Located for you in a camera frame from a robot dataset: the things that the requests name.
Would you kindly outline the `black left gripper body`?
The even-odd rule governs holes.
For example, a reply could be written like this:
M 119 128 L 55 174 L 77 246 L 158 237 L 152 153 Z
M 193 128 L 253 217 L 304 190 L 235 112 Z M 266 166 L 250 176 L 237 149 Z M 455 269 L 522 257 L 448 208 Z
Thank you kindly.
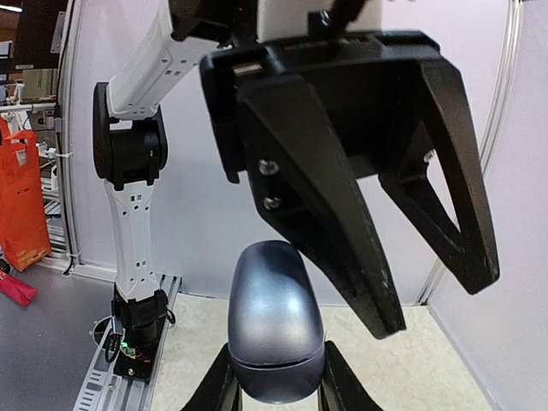
M 408 62 L 440 57 L 420 31 L 351 33 L 336 43 L 304 38 L 215 51 L 201 58 L 200 80 L 224 173 L 239 183 L 246 169 L 236 93 L 253 80 L 301 77 L 312 86 L 358 178 L 378 173 L 402 105 Z

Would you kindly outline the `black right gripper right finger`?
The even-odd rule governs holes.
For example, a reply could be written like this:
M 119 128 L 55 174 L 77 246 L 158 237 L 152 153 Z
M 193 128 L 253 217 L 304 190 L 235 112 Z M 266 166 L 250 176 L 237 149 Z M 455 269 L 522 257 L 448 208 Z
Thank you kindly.
M 325 343 L 325 369 L 319 386 L 319 410 L 382 411 L 333 341 Z

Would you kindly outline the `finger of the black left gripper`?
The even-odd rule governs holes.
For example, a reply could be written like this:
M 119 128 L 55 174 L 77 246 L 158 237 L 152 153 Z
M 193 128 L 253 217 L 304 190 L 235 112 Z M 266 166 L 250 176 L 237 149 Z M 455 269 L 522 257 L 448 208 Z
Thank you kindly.
M 315 89 L 291 75 L 241 86 L 237 113 L 259 215 L 330 280 L 377 339 L 406 328 L 390 267 Z
M 497 244 L 474 124 L 460 71 L 449 61 L 404 63 L 388 164 L 378 179 L 461 286 L 475 295 L 499 278 Z M 456 213 L 450 218 L 427 177 L 439 159 Z

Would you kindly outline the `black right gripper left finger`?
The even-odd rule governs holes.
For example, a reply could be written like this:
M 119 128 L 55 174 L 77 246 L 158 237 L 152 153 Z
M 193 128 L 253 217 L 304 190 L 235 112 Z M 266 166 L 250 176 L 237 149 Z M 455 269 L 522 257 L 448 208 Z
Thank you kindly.
M 241 386 L 225 343 L 182 411 L 242 411 Z

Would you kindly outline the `blue-grey earbud charging case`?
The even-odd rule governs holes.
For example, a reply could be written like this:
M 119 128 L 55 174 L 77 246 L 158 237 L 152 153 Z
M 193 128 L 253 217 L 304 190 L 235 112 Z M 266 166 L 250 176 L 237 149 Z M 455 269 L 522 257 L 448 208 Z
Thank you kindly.
M 241 253 L 229 297 L 228 346 L 240 386 L 259 402 L 298 402 L 319 387 L 325 331 L 293 245 L 261 241 Z

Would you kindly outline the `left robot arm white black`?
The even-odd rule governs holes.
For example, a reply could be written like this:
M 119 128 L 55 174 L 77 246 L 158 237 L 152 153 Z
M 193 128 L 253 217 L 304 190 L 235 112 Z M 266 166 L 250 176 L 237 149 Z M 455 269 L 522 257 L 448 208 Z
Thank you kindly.
M 168 157 L 161 101 L 193 68 L 227 179 L 310 259 L 377 339 L 405 329 L 358 180 L 382 189 L 471 295 L 500 276 L 460 71 L 419 31 L 361 23 L 364 1 L 162 1 L 127 65 L 93 92 L 93 157 L 112 207 L 112 312 L 156 342 L 167 298 L 150 203 Z

